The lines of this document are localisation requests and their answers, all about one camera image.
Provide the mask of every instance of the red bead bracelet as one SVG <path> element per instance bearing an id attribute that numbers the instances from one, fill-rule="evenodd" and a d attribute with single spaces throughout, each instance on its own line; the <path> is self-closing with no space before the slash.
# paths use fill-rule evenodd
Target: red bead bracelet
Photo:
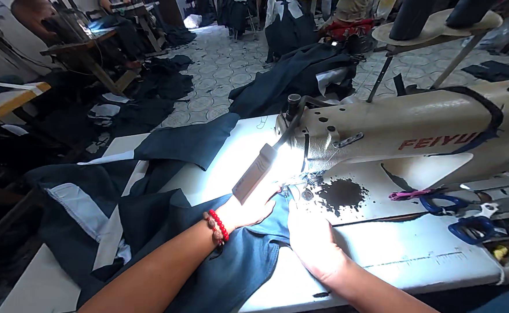
<path id="1" fill-rule="evenodd" d="M 216 212 L 214 210 L 209 210 L 208 213 L 212 216 L 212 218 L 214 218 L 216 224 L 218 224 L 218 227 L 220 228 L 220 231 L 222 231 L 223 241 L 227 242 L 228 240 L 230 240 L 230 235 L 227 233 L 226 228 L 224 227 L 222 221 L 220 221 L 220 218 L 218 217 Z"/>

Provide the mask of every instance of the wrist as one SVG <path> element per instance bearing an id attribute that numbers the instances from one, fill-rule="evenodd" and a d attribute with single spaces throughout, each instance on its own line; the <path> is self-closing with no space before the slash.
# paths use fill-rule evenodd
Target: wrist
<path id="1" fill-rule="evenodd" d="M 226 228 L 228 234 L 231 234 L 237 228 L 235 224 L 235 219 L 233 218 L 233 212 L 231 212 L 230 208 L 223 204 L 221 207 L 216 209 L 216 214 L 222 221 L 223 227 Z"/>

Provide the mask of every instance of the oil stain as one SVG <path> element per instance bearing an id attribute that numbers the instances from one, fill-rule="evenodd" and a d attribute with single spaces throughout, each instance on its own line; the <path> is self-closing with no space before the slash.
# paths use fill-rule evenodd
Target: oil stain
<path id="1" fill-rule="evenodd" d="M 320 204 L 324 205 L 328 212 L 334 212 L 339 217 L 341 207 L 351 207 L 358 212 L 365 196 L 369 195 L 369 190 L 354 183 L 350 178 L 332 179 L 329 184 L 322 184 L 322 191 L 318 195 L 322 198 Z"/>

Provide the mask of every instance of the white table surface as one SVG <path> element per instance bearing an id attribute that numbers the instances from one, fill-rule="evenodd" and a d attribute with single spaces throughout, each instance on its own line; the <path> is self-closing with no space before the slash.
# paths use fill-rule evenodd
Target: white table surface
<path id="1" fill-rule="evenodd" d="M 275 116 L 240 120 L 206 172 L 186 165 L 161 190 L 181 188 L 191 205 L 229 194 L 265 144 L 277 139 Z M 105 153 L 134 149 L 148 134 L 116 138 Z M 453 236 L 454 217 L 425 215 L 407 222 L 366 222 L 335 227 L 338 244 L 369 272 L 411 293 L 496 283 L 501 270 L 482 248 Z M 346 304 L 325 292 L 288 247 L 276 269 L 240 312 L 299 312 Z M 43 245 L 16 283 L 0 313 L 51 313 L 75 309 L 79 288 Z"/>

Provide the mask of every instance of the plastic bag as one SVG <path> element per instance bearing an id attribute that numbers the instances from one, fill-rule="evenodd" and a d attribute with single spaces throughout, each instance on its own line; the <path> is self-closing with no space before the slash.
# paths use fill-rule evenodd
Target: plastic bag
<path id="1" fill-rule="evenodd" d="M 470 40 L 470 37 L 465 39 L 462 46 L 467 45 Z M 476 48 L 482 50 L 501 49 L 507 44 L 509 44 L 509 17 L 505 19 L 500 27 L 489 31 L 479 44 L 476 45 Z"/>

